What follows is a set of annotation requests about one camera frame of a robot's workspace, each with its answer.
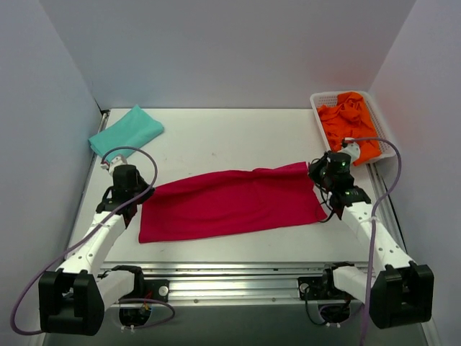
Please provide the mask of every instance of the screw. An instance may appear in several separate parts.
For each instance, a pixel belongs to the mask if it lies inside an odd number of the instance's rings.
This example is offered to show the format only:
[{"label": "screw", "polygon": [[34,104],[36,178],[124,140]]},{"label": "screw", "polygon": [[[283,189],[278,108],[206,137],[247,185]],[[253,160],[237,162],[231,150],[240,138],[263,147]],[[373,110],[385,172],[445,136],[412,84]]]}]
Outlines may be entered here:
[{"label": "screw", "polygon": [[300,291],[302,293],[307,293],[307,292],[309,292],[309,290],[310,290],[310,288],[309,288],[309,285],[307,283],[302,283],[300,285]]},{"label": "screw", "polygon": [[166,286],[161,286],[158,289],[158,294],[160,295],[160,297],[165,297],[168,294],[168,292],[169,292],[169,289]]}]

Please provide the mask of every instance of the gray floor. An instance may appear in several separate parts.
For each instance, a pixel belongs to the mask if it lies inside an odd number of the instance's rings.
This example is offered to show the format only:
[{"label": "gray floor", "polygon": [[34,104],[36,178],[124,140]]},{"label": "gray floor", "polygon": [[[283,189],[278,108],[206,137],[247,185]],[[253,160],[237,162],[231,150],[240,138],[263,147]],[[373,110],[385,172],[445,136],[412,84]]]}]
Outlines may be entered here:
[{"label": "gray floor", "polygon": [[[45,346],[101,345],[328,345],[357,346],[360,317],[347,325],[317,327],[305,315],[303,305],[289,306],[195,306],[177,308],[176,318],[163,326],[121,332],[114,324],[117,309],[106,313],[94,337],[50,334]],[[168,311],[154,310],[160,319]],[[367,345],[427,346],[421,325],[379,330],[371,324]]]}]

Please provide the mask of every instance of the laundry basket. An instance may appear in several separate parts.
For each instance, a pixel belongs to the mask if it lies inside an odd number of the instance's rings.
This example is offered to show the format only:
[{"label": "laundry basket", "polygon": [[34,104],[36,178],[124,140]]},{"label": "laundry basket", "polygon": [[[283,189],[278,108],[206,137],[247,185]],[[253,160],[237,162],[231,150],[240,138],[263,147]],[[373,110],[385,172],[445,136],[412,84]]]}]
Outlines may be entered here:
[{"label": "laundry basket", "polygon": [[[317,94],[312,94],[310,96],[310,104],[312,105],[314,114],[315,114],[315,120],[317,121],[318,128],[320,129],[323,142],[325,143],[326,150],[331,150],[330,144],[328,143],[328,139],[326,138],[325,135],[325,130],[323,129],[322,122],[320,120],[320,117],[318,116],[318,111],[317,108],[321,107],[322,105],[326,105],[327,107],[334,107],[338,103],[338,95],[344,93],[345,91],[342,92],[319,92]],[[372,97],[366,93],[366,92],[357,92],[358,94],[361,94],[365,100],[365,103],[368,108],[368,112],[370,112],[370,117],[372,118],[373,125],[375,126],[376,132],[379,137],[388,139],[389,141],[393,141],[389,134],[388,128],[384,124],[384,120],[382,118],[381,112],[378,110],[375,102],[373,101]],[[395,156],[395,152],[392,149],[391,146],[384,142],[380,142],[380,149],[381,149],[381,155],[374,157],[373,159],[370,159],[366,163],[370,164],[372,162],[379,161],[381,159],[384,159],[386,157],[392,157]]]}]

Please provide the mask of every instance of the white table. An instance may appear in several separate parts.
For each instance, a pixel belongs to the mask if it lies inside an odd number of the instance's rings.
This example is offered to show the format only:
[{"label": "white table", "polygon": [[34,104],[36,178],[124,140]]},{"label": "white table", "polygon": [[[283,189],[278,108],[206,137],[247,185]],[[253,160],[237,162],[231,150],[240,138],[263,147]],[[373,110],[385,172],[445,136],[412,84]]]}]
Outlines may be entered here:
[{"label": "white table", "polygon": [[[112,110],[107,127],[128,110]],[[324,152],[312,110],[145,110],[162,122],[165,132],[143,147],[158,163],[156,185],[226,169],[275,168],[298,161],[312,161]],[[81,210],[71,237],[75,244],[91,223],[104,191],[112,184],[108,173],[91,171]],[[151,163],[140,153],[128,161],[149,182]],[[375,200],[368,170],[354,167],[356,184]],[[235,236],[195,241],[139,244],[140,210],[115,242],[108,262],[142,263],[293,263],[366,262],[351,230],[335,216],[315,223]]]}]

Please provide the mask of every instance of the robotic arm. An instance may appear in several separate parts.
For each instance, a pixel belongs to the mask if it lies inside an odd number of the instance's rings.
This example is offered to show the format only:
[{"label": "robotic arm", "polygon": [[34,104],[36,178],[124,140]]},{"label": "robotic arm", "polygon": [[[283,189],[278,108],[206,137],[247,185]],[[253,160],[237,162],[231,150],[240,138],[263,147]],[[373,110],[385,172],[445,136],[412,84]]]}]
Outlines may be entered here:
[{"label": "robotic arm", "polygon": [[[369,249],[372,235],[372,204],[365,191],[354,185],[350,164],[358,159],[359,146],[343,143],[339,152],[326,152],[309,166],[309,177],[326,191],[333,212]],[[370,316],[379,328],[428,321],[431,318],[434,275],[427,265],[417,265],[395,243],[388,230],[374,217],[376,237]],[[367,275],[353,265],[341,263],[326,270],[323,284],[329,293],[344,291],[365,302]]]},{"label": "robotic arm", "polygon": [[[136,167],[127,164],[123,156],[116,156],[108,168],[113,186],[107,189],[97,206],[86,234],[100,225],[115,208],[149,187]],[[104,312],[112,304],[122,297],[140,298],[145,294],[143,272],[139,267],[117,266],[99,282],[97,275],[115,240],[136,214],[138,204],[152,196],[153,191],[151,188],[143,197],[109,218],[55,272],[47,271],[42,275],[38,283],[42,331],[95,335],[102,325]]]}]

